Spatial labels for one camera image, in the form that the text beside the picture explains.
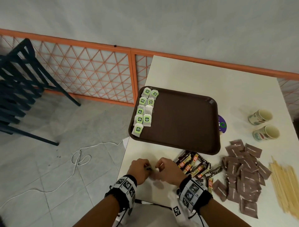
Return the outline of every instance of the white cable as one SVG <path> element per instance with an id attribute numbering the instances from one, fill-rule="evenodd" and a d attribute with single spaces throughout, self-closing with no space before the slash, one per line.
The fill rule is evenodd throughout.
<path id="1" fill-rule="evenodd" d="M 112 144 L 115 144 L 115 145 L 118 146 L 118 145 L 121 144 L 121 142 L 120 142 L 119 144 L 116 144 L 116 143 L 113 143 L 113 142 L 106 142 L 106 143 L 112 143 Z M 73 171 L 72 176 L 73 176 L 74 173 L 75 173 L 76 166 L 83 166 L 83 165 L 87 164 L 87 163 L 91 160 L 91 156 L 90 156 L 90 155 L 86 155 L 81 161 L 79 161 L 79 160 L 80 160 L 81 153 L 82 153 L 82 152 L 81 152 L 81 149 L 87 149 L 87 148 L 95 147 L 95 146 L 97 146 L 97 145 L 93 145 L 93 146 L 90 146 L 90 147 L 82 147 L 82 148 L 80 148 L 78 151 L 76 151 L 76 152 L 72 155 L 71 162 L 72 162 L 72 164 L 75 165 L 75 166 L 74 166 L 74 171 Z M 79 157 L 76 159 L 76 162 L 74 163 L 74 162 L 73 162 L 73 157 L 74 157 L 74 155 L 75 155 L 77 152 L 79 152 Z M 89 160 L 88 160 L 87 162 L 85 162 L 85 163 L 79 165 L 79 163 L 82 162 L 87 156 L 89 156 Z M 38 190 L 38 189 L 30 189 L 30 190 L 28 190 L 28 191 L 23 192 L 22 194 L 19 194 L 19 195 L 17 195 L 17 196 L 14 196 L 14 197 L 10 198 L 9 200 L 7 200 L 7 201 L 0 207 L 0 210 L 1 210 L 2 207 L 4 207 L 4 205 L 7 204 L 10 200 L 12 200 L 12 199 L 14 199 L 14 198 L 16 198 L 16 197 L 18 197 L 18 196 L 21 196 L 21 195 L 23 195 L 23 194 L 26 193 L 26 192 L 29 192 L 29 191 L 37 191 L 37 192 L 41 192 L 41 193 L 45 193 L 45 194 L 46 194 L 46 193 L 54 192 L 54 191 L 56 191 L 58 188 L 56 188 L 56 189 L 53 190 L 53 191 L 49 191 L 49 192 L 44 192 L 44 191 L 41 191 L 41 190 Z"/>

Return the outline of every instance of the concrete wall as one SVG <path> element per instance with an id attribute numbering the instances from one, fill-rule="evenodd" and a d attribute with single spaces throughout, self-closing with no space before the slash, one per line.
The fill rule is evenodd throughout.
<path id="1" fill-rule="evenodd" d="M 297 0 L 1 0 L 0 28 L 299 73 Z"/>

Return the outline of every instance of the patterned paper cup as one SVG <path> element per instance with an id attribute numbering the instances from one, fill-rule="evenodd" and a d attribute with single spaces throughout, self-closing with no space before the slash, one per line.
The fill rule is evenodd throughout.
<path id="1" fill-rule="evenodd" d="M 275 126 L 266 125 L 258 130 L 253 131 L 252 135 L 257 141 L 274 140 L 280 136 L 280 132 Z"/>
<path id="2" fill-rule="evenodd" d="M 268 110 L 259 109 L 248 117 L 248 121 L 253 125 L 260 125 L 266 121 L 272 120 L 273 115 Z"/>

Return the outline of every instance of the person's left hand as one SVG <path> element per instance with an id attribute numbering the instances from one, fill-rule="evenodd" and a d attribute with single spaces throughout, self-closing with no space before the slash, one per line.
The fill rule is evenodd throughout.
<path id="1" fill-rule="evenodd" d="M 145 182 L 148 176 L 151 173 L 151 170 L 145 170 L 144 167 L 149 166 L 150 162 L 147 159 L 134 160 L 131 163 L 131 166 L 127 172 L 127 174 L 135 177 L 137 181 L 137 185 L 141 185 Z"/>

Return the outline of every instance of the brown plastic tray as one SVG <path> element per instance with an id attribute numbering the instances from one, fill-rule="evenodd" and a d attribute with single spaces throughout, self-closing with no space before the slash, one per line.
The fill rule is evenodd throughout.
<path id="1" fill-rule="evenodd" d="M 195 95 L 158 87 L 151 127 L 143 127 L 140 137 L 132 135 L 134 117 L 141 88 L 129 125 L 129 135 L 135 140 L 215 155 L 220 150 L 217 103 L 208 96 Z"/>

